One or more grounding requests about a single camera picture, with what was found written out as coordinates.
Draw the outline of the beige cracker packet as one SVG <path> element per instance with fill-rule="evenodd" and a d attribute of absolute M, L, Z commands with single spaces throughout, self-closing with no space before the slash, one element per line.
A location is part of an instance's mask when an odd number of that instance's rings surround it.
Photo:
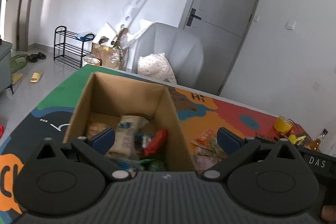
<path fill-rule="evenodd" d="M 114 144 L 106 155 L 129 159 L 134 149 L 134 136 L 144 121 L 140 116 L 123 115 L 115 129 Z"/>

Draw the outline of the red snack packet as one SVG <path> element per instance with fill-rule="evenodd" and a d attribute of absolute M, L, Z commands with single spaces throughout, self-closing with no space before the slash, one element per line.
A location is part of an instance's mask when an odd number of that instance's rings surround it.
<path fill-rule="evenodd" d="M 144 157 L 150 157 L 157 154 L 167 141 L 168 130 L 158 131 L 150 143 L 143 149 Z"/>

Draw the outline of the amber glass bottle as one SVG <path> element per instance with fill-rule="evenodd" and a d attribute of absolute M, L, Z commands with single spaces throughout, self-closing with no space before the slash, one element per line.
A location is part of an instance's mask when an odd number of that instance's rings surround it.
<path fill-rule="evenodd" d="M 318 138 L 308 144 L 309 148 L 313 151 L 318 151 L 319 145 L 321 144 L 322 140 L 328 133 L 329 132 L 327 131 L 327 129 L 324 128 L 322 132 L 319 134 Z"/>

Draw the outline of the orange snack packet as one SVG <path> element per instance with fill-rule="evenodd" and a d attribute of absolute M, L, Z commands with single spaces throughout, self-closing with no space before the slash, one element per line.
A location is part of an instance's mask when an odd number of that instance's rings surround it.
<path fill-rule="evenodd" d="M 206 130 L 202 132 L 198 137 L 191 139 L 190 143 L 204 149 L 210 149 L 210 143 L 213 139 L 216 139 L 216 137 L 217 134 L 213 130 Z"/>

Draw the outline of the yellow jar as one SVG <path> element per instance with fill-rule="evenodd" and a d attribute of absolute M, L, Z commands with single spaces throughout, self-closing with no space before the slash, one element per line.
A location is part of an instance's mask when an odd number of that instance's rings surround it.
<path fill-rule="evenodd" d="M 275 129 L 276 133 L 282 138 L 286 138 L 288 136 L 292 127 L 292 122 L 283 116 L 277 117 L 275 123 L 273 124 L 273 128 Z"/>

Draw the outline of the brown cardboard box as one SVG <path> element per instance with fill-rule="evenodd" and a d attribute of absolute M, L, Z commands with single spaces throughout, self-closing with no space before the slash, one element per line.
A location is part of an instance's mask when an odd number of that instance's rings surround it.
<path fill-rule="evenodd" d="M 149 123 L 144 128 L 145 132 L 168 130 L 164 149 L 168 170 L 194 170 L 170 92 L 159 84 L 101 72 L 92 73 L 82 90 L 63 141 L 69 143 L 84 136 L 89 121 L 116 127 L 123 115 L 147 119 Z"/>

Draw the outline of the white orange bucket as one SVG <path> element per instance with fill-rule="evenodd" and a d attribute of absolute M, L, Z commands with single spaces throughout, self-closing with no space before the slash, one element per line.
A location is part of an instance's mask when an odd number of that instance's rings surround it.
<path fill-rule="evenodd" d="M 82 66 L 84 67 L 85 65 L 100 66 L 101 60 L 94 56 L 85 56 L 82 59 Z"/>

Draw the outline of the white dotted pillow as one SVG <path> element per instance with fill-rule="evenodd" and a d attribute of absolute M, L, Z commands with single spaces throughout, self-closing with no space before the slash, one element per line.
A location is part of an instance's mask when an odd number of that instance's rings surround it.
<path fill-rule="evenodd" d="M 168 83 L 177 83 L 174 71 L 164 53 L 152 53 L 145 57 L 140 57 L 137 65 L 137 74 Z"/>

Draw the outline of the black shoe rack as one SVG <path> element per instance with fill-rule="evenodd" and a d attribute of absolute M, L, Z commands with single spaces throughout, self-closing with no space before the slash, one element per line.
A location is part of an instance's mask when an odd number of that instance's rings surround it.
<path fill-rule="evenodd" d="M 54 61 L 59 61 L 74 69 L 80 69 L 83 59 L 91 53 L 93 34 L 80 36 L 66 26 L 58 26 L 54 32 Z"/>

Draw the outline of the black slippers pair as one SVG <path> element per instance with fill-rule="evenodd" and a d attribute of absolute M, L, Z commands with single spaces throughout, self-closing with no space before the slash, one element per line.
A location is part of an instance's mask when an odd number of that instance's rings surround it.
<path fill-rule="evenodd" d="M 45 60 L 45 59 L 46 59 L 46 55 L 42 52 L 33 53 L 33 54 L 26 56 L 26 60 L 29 63 L 36 63 L 38 60 Z"/>

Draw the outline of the grey sofa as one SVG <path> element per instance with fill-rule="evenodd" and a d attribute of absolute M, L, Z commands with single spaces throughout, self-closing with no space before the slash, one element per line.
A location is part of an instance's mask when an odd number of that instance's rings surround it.
<path fill-rule="evenodd" d="M 10 88 L 13 93 L 12 88 L 12 73 L 11 73 L 11 49 L 12 44 L 1 40 L 0 45 L 0 92 Z"/>

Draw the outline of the green floor mat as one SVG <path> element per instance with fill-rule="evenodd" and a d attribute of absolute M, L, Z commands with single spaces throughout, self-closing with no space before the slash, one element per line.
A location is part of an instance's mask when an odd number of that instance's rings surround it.
<path fill-rule="evenodd" d="M 24 68 L 29 61 L 27 60 L 27 54 L 20 54 L 11 57 L 10 65 L 11 65 L 11 73 L 14 74 L 17 71 Z"/>

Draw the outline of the grey door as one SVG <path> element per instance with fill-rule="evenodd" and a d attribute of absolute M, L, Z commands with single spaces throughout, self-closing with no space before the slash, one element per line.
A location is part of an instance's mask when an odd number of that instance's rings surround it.
<path fill-rule="evenodd" d="M 196 89 L 220 94 L 251 25 L 259 0 L 187 0 L 180 28 L 200 38 L 204 63 Z"/>

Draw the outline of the white perforated board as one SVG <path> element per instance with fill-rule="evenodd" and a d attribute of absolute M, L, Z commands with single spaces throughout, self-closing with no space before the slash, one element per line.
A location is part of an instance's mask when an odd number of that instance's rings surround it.
<path fill-rule="evenodd" d="M 94 37 L 92 43 L 98 44 L 102 37 L 108 38 L 108 42 L 111 42 L 121 30 L 124 28 L 129 28 L 135 18 L 137 17 L 138 13 L 142 10 L 143 6 L 147 0 L 134 0 L 126 9 L 123 14 L 123 17 L 120 21 L 112 26 L 108 22 L 100 28 L 96 36 Z"/>

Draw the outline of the white wall switch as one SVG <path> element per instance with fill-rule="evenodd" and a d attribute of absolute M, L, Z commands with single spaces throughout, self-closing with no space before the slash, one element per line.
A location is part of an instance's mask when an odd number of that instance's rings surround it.
<path fill-rule="evenodd" d="M 296 21 L 295 20 L 289 20 L 286 23 L 286 29 L 294 31 L 295 30 L 295 25 L 296 25 Z"/>

